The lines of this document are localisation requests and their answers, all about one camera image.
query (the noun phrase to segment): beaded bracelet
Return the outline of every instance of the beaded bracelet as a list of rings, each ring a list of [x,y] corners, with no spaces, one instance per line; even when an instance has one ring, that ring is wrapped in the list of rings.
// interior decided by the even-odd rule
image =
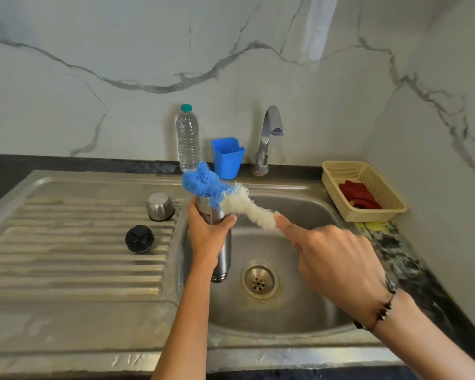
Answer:
[[[378,322],[383,321],[383,320],[386,319],[387,315],[389,314],[389,311],[393,308],[392,301],[394,299],[394,296],[398,292],[397,287],[391,281],[389,281],[388,278],[386,278],[386,287],[389,290],[389,292],[392,294],[392,296],[391,296],[390,300],[383,305],[383,307],[380,309],[380,311],[378,311],[376,313],[376,320],[373,323],[373,325],[369,328],[366,328],[360,322],[354,320],[354,325],[357,328],[363,329],[363,330],[366,330],[366,331],[369,331],[369,332],[373,332],[373,330],[375,329]]]

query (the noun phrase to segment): black countertop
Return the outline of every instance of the black countertop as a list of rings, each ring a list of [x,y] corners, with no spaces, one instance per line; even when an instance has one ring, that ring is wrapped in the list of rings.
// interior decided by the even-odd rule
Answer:
[[[33,170],[74,172],[119,172],[181,174],[179,164],[174,161],[135,161],[119,159],[90,159],[50,156],[4,155],[0,154],[0,198],[26,178]],[[252,166],[242,165],[238,177],[252,177]],[[322,168],[290,165],[270,165],[269,173],[262,180],[320,180]],[[400,287],[409,292],[418,306],[457,345],[475,359],[475,327],[450,299],[431,270],[410,252],[401,249],[408,244],[393,223],[386,231],[368,229],[368,237],[379,250],[382,260],[391,263]],[[149,376],[122,376],[120,380],[146,380]],[[375,379],[413,380],[415,375],[405,367],[358,367],[318,370],[270,370],[214,373],[211,380],[252,379]]]

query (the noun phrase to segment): drain strainer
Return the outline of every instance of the drain strainer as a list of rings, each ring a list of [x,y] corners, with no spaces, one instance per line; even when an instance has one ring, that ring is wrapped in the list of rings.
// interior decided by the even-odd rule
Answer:
[[[278,290],[279,278],[268,263],[255,260],[241,271],[241,284],[250,296],[267,299]]]

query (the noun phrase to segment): hand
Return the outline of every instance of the hand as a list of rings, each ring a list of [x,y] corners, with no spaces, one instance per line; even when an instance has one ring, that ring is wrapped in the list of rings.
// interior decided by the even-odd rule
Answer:
[[[368,239],[334,225],[306,230],[280,214],[274,219],[299,251],[299,272],[308,285],[365,327],[371,326],[391,294]]]
[[[192,268],[204,266],[211,271],[216,267],[228,230],[236,223],[236,216],[228,215],[218,225],[207,224],[192,198],[188,204],[188,237],[192,243]]]

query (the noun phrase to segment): black lid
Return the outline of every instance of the black lid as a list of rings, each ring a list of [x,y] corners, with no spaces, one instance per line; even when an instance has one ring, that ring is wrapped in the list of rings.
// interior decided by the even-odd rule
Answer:
[[[125,235],[125,244],[127,248],[135,253],[145,253],[153,245],[153,232],[145,225],[136,225]]]

